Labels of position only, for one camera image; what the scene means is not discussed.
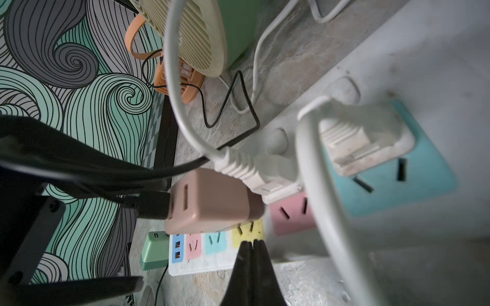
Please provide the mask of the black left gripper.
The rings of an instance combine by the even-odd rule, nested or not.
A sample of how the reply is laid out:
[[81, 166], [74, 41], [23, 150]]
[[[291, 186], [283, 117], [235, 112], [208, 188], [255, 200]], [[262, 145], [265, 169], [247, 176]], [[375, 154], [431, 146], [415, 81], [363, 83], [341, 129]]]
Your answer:
[[43, 186], [1, 169], [1, 305], [82, 305], [140, 291], [142, 277], [29, 284], [66, 210]]

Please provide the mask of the pink usb charger adapter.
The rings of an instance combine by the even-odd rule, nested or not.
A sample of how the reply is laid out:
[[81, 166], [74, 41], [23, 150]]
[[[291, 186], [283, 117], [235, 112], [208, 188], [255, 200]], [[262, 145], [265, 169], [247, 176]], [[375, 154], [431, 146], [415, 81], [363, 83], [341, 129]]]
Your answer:
[[262, 197], [241, 180], [197, 168], [170, 189], [165, 231], [170, 235], [221, 232], [256, 221], [264, 211]]

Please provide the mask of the white multicolour power strip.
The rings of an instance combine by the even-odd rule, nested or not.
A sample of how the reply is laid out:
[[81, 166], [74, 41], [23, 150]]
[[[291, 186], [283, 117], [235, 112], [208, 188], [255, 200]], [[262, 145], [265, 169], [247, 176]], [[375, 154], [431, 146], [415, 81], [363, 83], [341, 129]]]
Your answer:
[[272, 259], [325, 256], [329, 193], [371, 249], [489, 236], [489, 2], [409, 1], [242, 147], [302, 165]]

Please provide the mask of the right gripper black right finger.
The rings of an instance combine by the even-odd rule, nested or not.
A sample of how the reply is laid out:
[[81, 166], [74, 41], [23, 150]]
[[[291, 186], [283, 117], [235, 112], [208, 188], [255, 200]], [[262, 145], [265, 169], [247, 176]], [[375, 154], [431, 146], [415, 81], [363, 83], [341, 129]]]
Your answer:
[[254, 240], [252, 255], [253, 305], [286, 305], [263, 240]]

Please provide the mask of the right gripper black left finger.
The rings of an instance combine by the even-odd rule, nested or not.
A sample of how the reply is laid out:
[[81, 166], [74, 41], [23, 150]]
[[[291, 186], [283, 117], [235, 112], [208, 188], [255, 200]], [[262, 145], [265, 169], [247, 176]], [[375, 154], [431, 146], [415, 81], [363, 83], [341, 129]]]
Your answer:
[[221, 305], [251, 305], [251, 242], [241, 242]]

